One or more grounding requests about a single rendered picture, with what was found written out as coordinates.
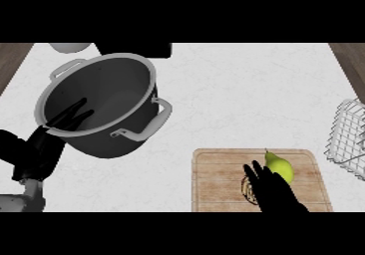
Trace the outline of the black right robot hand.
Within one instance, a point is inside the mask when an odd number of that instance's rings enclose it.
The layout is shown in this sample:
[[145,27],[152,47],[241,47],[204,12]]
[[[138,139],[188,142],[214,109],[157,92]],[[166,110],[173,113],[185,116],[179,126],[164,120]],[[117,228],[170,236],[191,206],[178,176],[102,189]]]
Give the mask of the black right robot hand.
[[243,166],[263,213],[308,213],[284,178],[254,160]]

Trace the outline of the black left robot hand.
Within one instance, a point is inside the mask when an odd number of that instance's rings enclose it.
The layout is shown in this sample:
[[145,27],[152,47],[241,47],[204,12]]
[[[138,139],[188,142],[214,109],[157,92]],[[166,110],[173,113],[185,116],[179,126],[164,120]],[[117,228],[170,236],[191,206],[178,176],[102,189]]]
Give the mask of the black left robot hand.
[[53,173],[65,148],[65,141],[49,134],[50,128],[76,131],[83,121],[95,113],[78,110],[87,99],[81,98],[64,111],[39,126],[28,139],[22,139],[10,131],[0,129],[0,159],[13,165],[12,179],[43,181]]

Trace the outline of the brown cupcake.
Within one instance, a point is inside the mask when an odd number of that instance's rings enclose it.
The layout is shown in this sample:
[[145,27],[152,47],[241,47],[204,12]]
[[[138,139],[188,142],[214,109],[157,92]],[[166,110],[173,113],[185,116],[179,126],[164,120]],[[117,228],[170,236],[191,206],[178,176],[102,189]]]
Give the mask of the brown cupcake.
[[243,193],[246,200],[251,204],[257,205],[257,200],[256,200],[256,196],[253,193],[251,184],[250,184],[250,180],[248,180],[247,176],[243,178],[243,181],[241,181],[241,193]]

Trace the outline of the wooden cutting board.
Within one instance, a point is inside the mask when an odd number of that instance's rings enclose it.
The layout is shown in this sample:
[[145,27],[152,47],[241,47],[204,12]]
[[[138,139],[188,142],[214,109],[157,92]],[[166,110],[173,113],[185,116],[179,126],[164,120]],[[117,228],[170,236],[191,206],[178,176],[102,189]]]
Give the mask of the wooden cutting board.
[[[308,149],[272,148],[294,169],[291,189],[311,212],[333,210],[315,156]],[[192,154],[191,210],[195,212],[259,212],[241,192],[243,166],[265,164],[265,148],[201,148]]]

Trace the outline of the green pear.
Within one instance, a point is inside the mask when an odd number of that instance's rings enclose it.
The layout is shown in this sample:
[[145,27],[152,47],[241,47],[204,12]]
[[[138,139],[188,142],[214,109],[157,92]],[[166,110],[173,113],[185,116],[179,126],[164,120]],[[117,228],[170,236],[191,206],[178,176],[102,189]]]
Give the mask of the green pear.
[[290,162],[271,151],[265,153],[265,162],[269,170],[281,175],[287,183],[291,183],[294,169]]

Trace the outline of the large dark grey pot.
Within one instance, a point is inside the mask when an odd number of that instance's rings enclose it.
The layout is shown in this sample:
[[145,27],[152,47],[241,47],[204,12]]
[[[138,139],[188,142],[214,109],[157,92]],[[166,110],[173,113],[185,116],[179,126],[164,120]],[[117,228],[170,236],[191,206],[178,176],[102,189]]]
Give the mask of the large dark grey pot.
[[158,97],[154,63],[132,53],[76,59],[52,72],[36,105],[36,123],[44,126],[78,100],[87,101],[78,112],[93,111],[93,115],[77,130],[49,127],[47,133],[98,158],[132,153],[173,112],[172,104]]

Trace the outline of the white round bowl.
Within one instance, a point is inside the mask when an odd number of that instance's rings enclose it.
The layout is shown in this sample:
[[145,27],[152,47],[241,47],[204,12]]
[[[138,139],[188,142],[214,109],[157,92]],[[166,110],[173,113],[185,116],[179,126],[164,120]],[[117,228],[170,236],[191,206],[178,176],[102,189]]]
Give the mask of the white round bowl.
[[52,43],[50,46],[59,53],[71,54],[81,52],[90,43]]

